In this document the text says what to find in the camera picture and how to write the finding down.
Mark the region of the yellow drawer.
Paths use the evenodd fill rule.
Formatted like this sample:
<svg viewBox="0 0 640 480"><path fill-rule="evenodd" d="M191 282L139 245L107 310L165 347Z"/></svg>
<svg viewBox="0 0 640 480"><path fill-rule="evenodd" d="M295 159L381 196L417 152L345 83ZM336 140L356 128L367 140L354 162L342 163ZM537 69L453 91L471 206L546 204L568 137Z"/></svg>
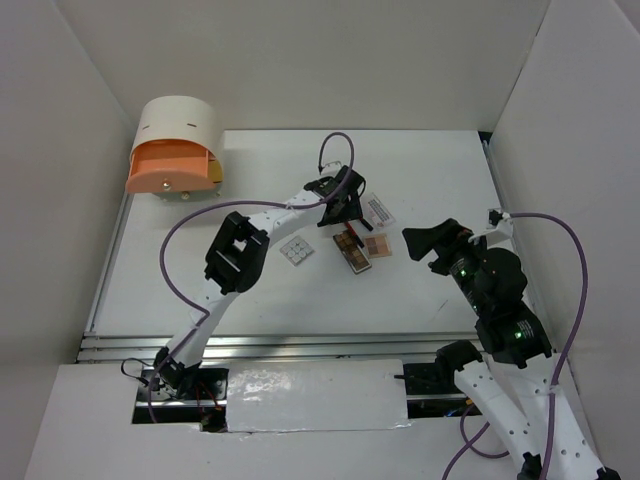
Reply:
<svg viewBox="0 0 640 480"><path fill-rule="evenodd" d="M208 162L208 178L214 184L221 183L224 180L222 165L216 158L212 158Z"/></svg>

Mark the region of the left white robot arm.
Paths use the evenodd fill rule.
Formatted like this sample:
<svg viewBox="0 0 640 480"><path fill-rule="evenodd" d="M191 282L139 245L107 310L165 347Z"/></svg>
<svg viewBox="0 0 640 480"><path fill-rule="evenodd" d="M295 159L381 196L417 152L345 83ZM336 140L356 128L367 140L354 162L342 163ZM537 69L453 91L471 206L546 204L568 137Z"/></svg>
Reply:
<svg viewBox="0 0 640 480"><path fill-rule="evenodd" d="M154 359L155 377L171 397L189 396L209 338L231 303L259 280L269 248L311 225L325 227L362 216L361 191L366 180L342 167L331 177L306 184L286 202L256 201L261 212L245 216L230 212L205 255L204 283L194 301L172 282L167 285L191 307L190 322L162 347Z"/></svg>

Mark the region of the pink top drawer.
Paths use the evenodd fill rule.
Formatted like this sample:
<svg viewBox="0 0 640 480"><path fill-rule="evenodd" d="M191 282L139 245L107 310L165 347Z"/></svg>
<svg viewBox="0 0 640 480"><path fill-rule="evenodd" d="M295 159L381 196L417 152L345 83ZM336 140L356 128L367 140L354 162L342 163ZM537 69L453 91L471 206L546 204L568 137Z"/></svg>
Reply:
<svg viewBox="0 0 640 480"><path fill-rule="evenodd" d="M153 140L136 146L130 156L125 189L138 193L191 193L212 190L208 162L217 157L187 140Z"/></svg>

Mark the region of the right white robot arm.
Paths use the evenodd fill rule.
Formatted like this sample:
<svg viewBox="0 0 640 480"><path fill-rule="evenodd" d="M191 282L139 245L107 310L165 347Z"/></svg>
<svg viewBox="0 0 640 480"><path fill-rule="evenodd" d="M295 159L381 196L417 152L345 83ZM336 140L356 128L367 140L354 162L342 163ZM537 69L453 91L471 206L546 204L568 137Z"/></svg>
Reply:
<svg viewBox="0 0 640 480"><path fill-rule="evenodd" d="M506 447L520 479L616 479L589 446L560 375L574 339L556 352L523 300L528 280L519 257L500 247L513 236L516 213L491 210L475 233L454 219L406 228L409 256L436 257L430 270L451 277L477 316L478 347L456 341L436 353L435 379L460 390Z"/></svg>

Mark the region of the red lip liner tube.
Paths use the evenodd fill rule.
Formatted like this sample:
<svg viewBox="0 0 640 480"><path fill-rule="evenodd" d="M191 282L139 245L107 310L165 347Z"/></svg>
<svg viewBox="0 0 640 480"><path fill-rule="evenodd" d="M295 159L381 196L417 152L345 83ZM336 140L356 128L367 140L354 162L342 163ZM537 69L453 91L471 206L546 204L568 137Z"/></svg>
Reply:
<svg viewBox="0 0 640 480"><path fill-rule="evenodd" d="M356 244L360 247L360 248L364 248L364 243L361 240L361 238L358 236L356 230L351 226L351 224L347 221L344 222L344 225L346 227L346 229L348 230L349 234L353 237L354 241L356 242Z"/></svg>

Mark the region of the white nine-pan palette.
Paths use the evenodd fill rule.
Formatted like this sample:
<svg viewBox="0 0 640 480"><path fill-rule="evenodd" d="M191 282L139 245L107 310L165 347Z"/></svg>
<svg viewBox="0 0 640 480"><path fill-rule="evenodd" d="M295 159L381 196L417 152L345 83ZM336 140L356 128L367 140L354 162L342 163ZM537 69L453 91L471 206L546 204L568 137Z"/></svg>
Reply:
<svg viewBox="0 0 640 480"><path fill-rule="evenodd" d="M306 240L297 235L280 248L280 253L293 266L299 266L313 255L315 250Z"/></svg>

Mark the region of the long brown eyeshadow palette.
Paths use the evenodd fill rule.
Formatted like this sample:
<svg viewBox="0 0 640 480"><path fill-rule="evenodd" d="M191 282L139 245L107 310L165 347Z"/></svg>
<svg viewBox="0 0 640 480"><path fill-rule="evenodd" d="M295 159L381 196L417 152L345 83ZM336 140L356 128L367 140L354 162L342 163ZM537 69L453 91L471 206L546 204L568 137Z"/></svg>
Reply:
<svg viewBox="0 0 640 480"><path fill-rule="evenodd" d="M360 274L372 267L355 238L347 231L335 234L333 241L354 274Z"/></svg>

